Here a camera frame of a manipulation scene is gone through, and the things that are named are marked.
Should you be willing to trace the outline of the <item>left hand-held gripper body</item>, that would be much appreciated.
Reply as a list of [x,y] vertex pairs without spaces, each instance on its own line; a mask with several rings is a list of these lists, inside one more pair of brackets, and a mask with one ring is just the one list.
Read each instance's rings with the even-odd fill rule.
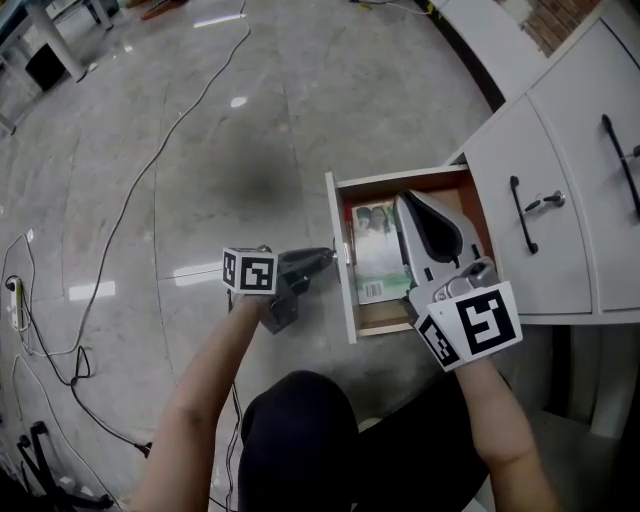
[[302,250],[276,255],[257,249],[224,248],[222,282],[235,294],[269,299],[262,324],[277,334],[298,319],[298,297],[308,291],[310,278]]

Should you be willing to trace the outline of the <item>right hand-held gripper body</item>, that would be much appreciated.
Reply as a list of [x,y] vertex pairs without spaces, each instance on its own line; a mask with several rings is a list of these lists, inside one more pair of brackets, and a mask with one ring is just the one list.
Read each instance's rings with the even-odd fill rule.
[[511,283],[488,257],[411,288],[409,318],[445,371],[523,340]]

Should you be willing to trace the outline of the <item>white bottom drawer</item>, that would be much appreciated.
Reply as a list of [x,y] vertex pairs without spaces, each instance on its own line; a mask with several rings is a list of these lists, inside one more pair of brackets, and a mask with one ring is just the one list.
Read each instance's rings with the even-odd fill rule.
[[486,218],[468,165],[450,165],[388,173],[338,181],[325,174],[327,198],[334,236],[334,261],[339,276],[348,340],[407,331],[409,317],[398,301],[361,305],[357,297],[355,265],[351,262],[352,228],[346,213],[357,203],[387,200],[404,189],[435,197],[473,223],[484,253],[494,256]]

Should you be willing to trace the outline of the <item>white drawer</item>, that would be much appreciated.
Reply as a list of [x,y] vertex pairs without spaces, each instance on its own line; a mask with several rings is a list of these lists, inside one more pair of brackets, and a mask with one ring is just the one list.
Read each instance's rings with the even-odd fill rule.
[[[521,97],[464,151],[494,255],[524,315],[589,313],[591,291],[576,208],[550,138]],[[519,210],[556,190],[565,204]]]
[[351,262],[352,228],[346,213],[357,203],[387,200],[404,189],[435,197],[473,223],[484,253],[494,256],[486,218],[468,165],[450,165],[388,173],[338,181],[325,174],[327,198],[334,236],[334,261],[339,276],[348,340],[407,331],[409,317],[398,301],[361,305],[357,297],[355,265]]
[[640,68],[598,21],[529,98],[579,197],[601,309],[640,309],[640,162],[620,160],[640,144]]

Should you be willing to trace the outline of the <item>white top drawer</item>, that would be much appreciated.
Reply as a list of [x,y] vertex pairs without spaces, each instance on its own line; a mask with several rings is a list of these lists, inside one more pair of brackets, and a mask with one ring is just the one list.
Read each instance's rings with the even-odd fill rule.
[[598,21],[529,98],[579,197],[601,309],[640,309],[640,162],[620,160],[640,144],[640,68]]

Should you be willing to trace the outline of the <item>person's right forearm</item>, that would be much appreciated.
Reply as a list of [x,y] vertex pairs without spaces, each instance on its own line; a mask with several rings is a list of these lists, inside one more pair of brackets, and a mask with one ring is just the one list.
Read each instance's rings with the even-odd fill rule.
[[496,512],[561,512],[530,423],[488,358],[460,366],[475,450],[488,468]]

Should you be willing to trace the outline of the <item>person's left forearm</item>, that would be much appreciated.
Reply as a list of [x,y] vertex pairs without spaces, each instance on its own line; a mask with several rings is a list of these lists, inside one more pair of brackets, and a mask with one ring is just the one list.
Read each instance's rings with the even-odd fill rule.
[[207,512],[216,430],[270,298],[238,297],[193,357],[165,406],[131,512]]

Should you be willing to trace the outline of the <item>white cabinet with red top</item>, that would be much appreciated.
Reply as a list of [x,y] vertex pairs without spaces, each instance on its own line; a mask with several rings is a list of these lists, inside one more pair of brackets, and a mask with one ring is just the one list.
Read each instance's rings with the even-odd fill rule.
[[[581,26],[555,52],[539,74],[510,98],[453,155],[468,165],[464,151],[533,86],[598,21],[618,38],[640,68],[640,1],[602,0]],[[640,485],[640,426],[636,404],[640,400],[640,309],[601,309],[597,297],[594,258],[579,197],[564,169],[559,145],[545,128],[569,186],[584,242],[592,310],[581,314],[524,315],[531,325],[569,328],[569,413],[538,413],[534,424],[543,440],[549,472],[569,512],[635,510]]]

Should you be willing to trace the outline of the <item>green photo-cover book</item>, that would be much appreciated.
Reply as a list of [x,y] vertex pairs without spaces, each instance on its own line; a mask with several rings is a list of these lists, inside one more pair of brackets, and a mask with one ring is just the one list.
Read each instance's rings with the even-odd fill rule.
[[387,200],[352,208],[354,275],[361,305],[401,299],[411,284],[393,207],[394,201]]

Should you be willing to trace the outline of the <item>person's black trousers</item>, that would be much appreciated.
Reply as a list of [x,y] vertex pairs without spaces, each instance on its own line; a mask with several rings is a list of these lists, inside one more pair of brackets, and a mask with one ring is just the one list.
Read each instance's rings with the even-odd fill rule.
[[364,431],[342,389],[295,371],[241,429],[238,512],[462,512],[489,472],[452,374]]

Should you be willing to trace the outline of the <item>white power strip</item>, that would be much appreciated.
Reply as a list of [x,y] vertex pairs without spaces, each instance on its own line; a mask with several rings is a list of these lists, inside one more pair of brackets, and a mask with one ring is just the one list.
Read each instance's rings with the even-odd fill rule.
[[10,295],[9,315],[11,326],[15,331],[23,332],[26,329],[26,316],[23,308],[24,290],[22,281],[17,276],[11,276],[7,279],[5,286]]

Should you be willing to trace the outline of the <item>black waste bin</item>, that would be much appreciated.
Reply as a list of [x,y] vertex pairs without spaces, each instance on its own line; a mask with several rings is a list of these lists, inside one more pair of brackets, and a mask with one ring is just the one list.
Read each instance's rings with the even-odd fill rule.
[[67,73],[65,66],[47,43],[30,58],[25,70],[42,92],[53,88]]

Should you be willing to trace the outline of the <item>blue-cloth covered table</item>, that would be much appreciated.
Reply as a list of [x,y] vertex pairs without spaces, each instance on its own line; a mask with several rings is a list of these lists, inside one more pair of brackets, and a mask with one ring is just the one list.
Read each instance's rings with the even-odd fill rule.
[[46,7],[53,1],[6,0],[0,6],[0,63],[8,66],[6,52],[33,26],[74,80],[80,82],[87,74],[87,68],[80,64],[47,13]]

